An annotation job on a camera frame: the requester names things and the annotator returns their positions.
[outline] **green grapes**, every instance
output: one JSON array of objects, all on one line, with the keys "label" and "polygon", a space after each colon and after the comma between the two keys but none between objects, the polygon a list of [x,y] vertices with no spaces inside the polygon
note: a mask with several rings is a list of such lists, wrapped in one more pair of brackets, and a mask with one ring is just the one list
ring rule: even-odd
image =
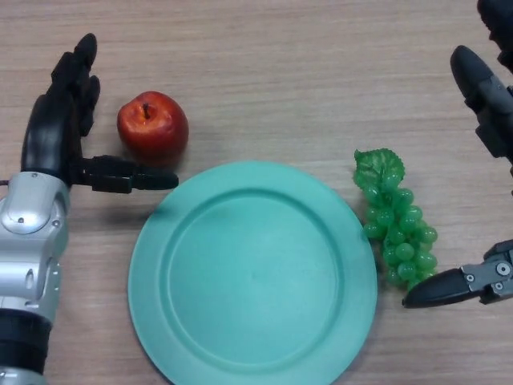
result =
[{"label": "green grapes", "polygon": [[395,249],[391,247],[383,251],[383,259],[385,260],[388,266],[396,266],[401,262],[401,260],[395,253]]},{"label": "green grapes", "polygon": [[376,221],[376,217],[378,216],[379,209],[373,206],[369,206],[366,210],[366,220],[368,222]]},{"label": "green grapes", "polygon": [[368,187],[363,191],[366,199],[373,205],[381,203],[381,194],[377,187]]},{"label": "green grapes", "polygon": [[438,262],[431,250],[438,233],[426,223],[421,208],[413,204],[413,192],[399,187],[405,169],[395,153],[381,148],[356,151],[354,156],[357,167],[353,181],[369,203],[364,233],[381,242],[386,280],[411,290],[436,274]]},{"label": "green grapes", "polygon": [[380,209],[376,216],[376,222],[383,227],[388,227],[394,223],[394,211],[389,207]]},{"label": "green grapes", "polygon": [[415,278],[417,267],[412,261],[404,261],[398,266],[398,274],[405,281],[410,281]]},{"label": "green grapes", "polygon": [[402,217],[413,221],[418,221],[418,224],[420,225],[420,220],[422,219],[422,210],[418,206],[409,206],[402,214]]},{"label": "green grapes", "polygon": [[396,225],[392,225],[388,229],[388,239],[395,244],[399,245],[406,240],[406,235],[404,232]]},{"label": "green grapes", "polygon": [[432,227],[427,226],[419,231],[419,237],[425,243],[434,243],[438,239],[438,233]]},{"label": "green grapes", "polygon": [[365,226],[363,226],[363,231],[365,232],[366,236],[371,239],[379,239],[384,236],[384,229],[378,225],[377,223],[367,223]]},{"label": "green grapes", "polygon": [[399,258],[401,261],[409,261],[411,258],[415,255],[415,249],[412,245],[409,243],[401,243],[396,249],[395,249],[395,255],[397,258]]},{"label": "green grapes", "polygon": [[400,188],[394,191],[392,204],[398,213],[404,213],[405,210],[413,203],[414,194],[409,188]]},{"label": "green grapes", "polygon": [[436,267],[437,262],[433,254],[420,250],[415,256],[415,265],[422,270],[432,270]]},{"label": "green grapes", "polygon": [[407,234],[415,231],[417,225],[417,220],[409,216],[404,216],[399,220],[399,228]]}]

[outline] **plastic plate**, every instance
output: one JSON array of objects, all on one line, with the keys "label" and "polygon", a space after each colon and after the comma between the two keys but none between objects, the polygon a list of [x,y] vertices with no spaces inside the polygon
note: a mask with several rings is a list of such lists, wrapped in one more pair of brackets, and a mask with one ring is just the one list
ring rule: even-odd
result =
[{"label": "plastic plate", "polygon": [[128,300],[142,347],[175,385],[329,385],[370,331],[377,274],[331,188],[241,162],[194,176],[157,207]]}]

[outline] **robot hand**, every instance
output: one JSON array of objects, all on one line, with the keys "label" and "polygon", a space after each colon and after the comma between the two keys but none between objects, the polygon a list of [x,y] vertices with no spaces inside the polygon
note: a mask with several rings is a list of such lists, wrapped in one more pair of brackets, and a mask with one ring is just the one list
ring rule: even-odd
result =
[{"label": "robot hand", "polygon": [[30,115],[21,171],[0,200],[0,385],[46,384],[71,186],[129,193],[178,185],[173,172],[115,156],[82,157],[100,91],[98,78],[89,76],[95,56],[96,37],[87,34],[59,60]]},{"label": "robot hand", "polygon": [[[498,61],[513,73],[513,2],[479,0],[478,11],[499,46]],[[459,46],[450,58],[454,80],[465,104],[476,114],[476,133],[493,157],[513,164],[513,88],[505,87],[469,48]],[[489,304],[513,295],[513,240],[496,244],[479,265],[450,269],[416,285],[403,299],[406,308],[448,305],[480,297]]]}]

